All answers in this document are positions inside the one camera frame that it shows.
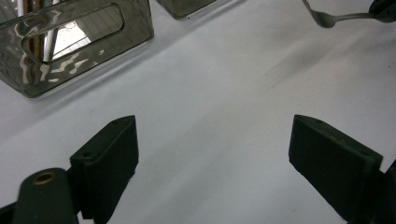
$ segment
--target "table surface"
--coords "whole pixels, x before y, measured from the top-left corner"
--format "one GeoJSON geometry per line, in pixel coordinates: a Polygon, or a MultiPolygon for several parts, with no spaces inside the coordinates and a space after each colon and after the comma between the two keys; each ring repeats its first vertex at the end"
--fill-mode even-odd
{"type": "MultiPolygon", "coordinates": [[[[155,37],[38,99],[0,83],[0,206],[136,115],[140,162],[109,223],[345,223],[289,163],[293,116],[396,158],[396,27],[318,27],[300,0],[219,0],[182,21],[150,0],[155,37]]],[[[311,0],[332,14],[368,0],[311,0]]]]}

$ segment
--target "metal utensil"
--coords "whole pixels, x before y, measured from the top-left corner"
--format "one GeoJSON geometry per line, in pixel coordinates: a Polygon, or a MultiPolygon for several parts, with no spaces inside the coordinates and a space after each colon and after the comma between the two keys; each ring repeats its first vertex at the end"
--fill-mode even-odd
{"type": "Polygon", "coordinates": [[[330,14],[327,14],[325,12],[319,12],[315,11],[309,6],[309,3],[307,0],[303,0],[306,8],[308,9],[309,13],[311,13],[311,16],[314,18],[315,22],[323,27],[323,28],[332,28],[338,21],[345,21],[345,20],[352,20],[352,19],[374,19],[375,14],[373,13],[354,13],[354,14],[348,14],[348,15],[342,15],[342,16],[333,16],[330,14]]]}

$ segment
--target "transparent container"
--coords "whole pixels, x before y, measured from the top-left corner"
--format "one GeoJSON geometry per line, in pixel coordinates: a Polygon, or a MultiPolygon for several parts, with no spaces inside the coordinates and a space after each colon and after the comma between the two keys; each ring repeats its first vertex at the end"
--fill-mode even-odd
{"type": "Polygon", "coordinates": [[[182,19],[192,12],[216,0],[157,0],[176,19],[182,19]]]}
{"type": "Polygon", "coordinates": [[[26,97],[154,36],[149,0],[21,1],[0,3],[0,79],[26,97]]]}

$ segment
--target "white table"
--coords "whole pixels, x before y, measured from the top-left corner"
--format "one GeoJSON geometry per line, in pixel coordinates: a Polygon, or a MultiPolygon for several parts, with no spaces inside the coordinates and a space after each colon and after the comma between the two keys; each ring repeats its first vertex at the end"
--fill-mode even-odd
{"type": "MultiPolygon", "coordinates": [[[[28,175],[67,169],[108,122],[136,115],[140,162],[110,223],[345,223],[294,170],[294,114],[396,158],[396,24],[319,28],[299,0],[220,1],[47,96],[0,83],[0,206],[28,175]]],[[[370,0],[311,0],[333,14],[370,0]]]]}

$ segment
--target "gray translucent bin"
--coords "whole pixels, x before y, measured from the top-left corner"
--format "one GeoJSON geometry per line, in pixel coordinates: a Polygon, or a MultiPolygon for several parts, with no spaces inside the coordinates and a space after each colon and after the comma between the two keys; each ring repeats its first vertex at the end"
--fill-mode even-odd
{"type": "Polygon", "coordinates": [[[0,79],[27,97],[154,36],[149,0],[39,1],[21,17],[16,0],[0,2],[0,79]]]}
{"type": "Polygon", "coordinates": [[[157,0],[176,19],[181,19],[192,12],[205,7],[216,0],[157,0]]]}

